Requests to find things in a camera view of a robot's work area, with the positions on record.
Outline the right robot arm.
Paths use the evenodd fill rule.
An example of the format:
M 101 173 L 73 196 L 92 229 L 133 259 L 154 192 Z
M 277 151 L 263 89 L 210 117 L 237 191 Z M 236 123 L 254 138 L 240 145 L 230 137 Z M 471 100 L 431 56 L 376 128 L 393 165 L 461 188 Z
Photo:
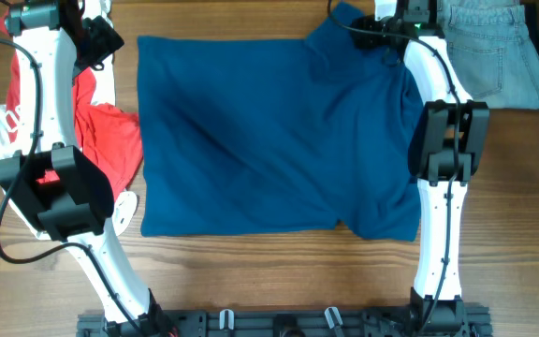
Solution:
M 366 336 L 490 336 L 488 307 L 466 304 L 459 279 L 460 223 L 468 184 L 488 131 L 489 108 L 462 88 L 449 61 L 433 1 L 377 0 L 355 20 L 360 49 L 387 46 L 413 74 L 424 108 L 408 167 L 421 205 L 420 255 L 404 307 L 374 307 L 361 316 Z

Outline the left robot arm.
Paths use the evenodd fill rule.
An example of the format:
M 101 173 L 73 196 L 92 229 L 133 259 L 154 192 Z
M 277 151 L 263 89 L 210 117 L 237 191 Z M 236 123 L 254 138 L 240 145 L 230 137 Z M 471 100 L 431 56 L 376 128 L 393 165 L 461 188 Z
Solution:
M 19 52 L 28 128 L 14 154 L 0 159 L 2 204 L 56 242 L 34 261 L 67 250 L 103 306 L 102 336 L 175 336 L 178 330 L 131 267 L 111 221 L 114 196 L 104 172 L 80 150 L 72 86 L 83 71 L 104 69 L 123 39 L 79 1 L 20 1 L 8 7 L 8 45 Z

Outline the blue t-shirt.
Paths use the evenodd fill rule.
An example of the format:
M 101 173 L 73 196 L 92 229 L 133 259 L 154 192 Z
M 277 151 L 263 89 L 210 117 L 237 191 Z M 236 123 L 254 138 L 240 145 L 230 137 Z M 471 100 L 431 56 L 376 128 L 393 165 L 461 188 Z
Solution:
M 358 49 L 348 4 L 298 39 L 138 39 L 141 234 L 242 235 L 346 224 L 411 241 L 408 149 L 423 103 L 386 48 Z

